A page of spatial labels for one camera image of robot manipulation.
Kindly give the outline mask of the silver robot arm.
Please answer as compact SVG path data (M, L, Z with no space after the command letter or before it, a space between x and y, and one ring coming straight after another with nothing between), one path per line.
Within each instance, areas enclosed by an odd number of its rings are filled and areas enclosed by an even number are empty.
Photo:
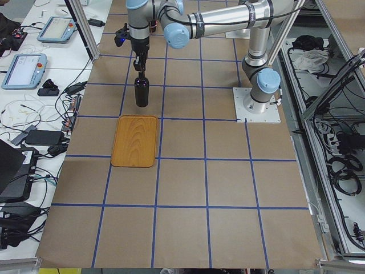
M128 21L116 33L121 46L130 40L135 53L133 63L138 76L134 82L137 106L146 107L149 81L145 76L150 46L150 24L158 21L168 46L185 47L191 39L249 29L249 51L244 59L245 72L251 77L267 64L266 45L270 29L300 10L294 1L242 1L237 6L186 14L182 1L127 1Z

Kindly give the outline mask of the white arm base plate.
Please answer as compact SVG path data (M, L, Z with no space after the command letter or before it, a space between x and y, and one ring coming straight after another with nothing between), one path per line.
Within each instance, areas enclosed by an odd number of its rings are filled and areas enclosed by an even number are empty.
M258 103L251 98L251 88L233 87L233 99L238 123L281 122L275 96L269 102Z
M250 39L250 29L241 29L225 33L227 39Z

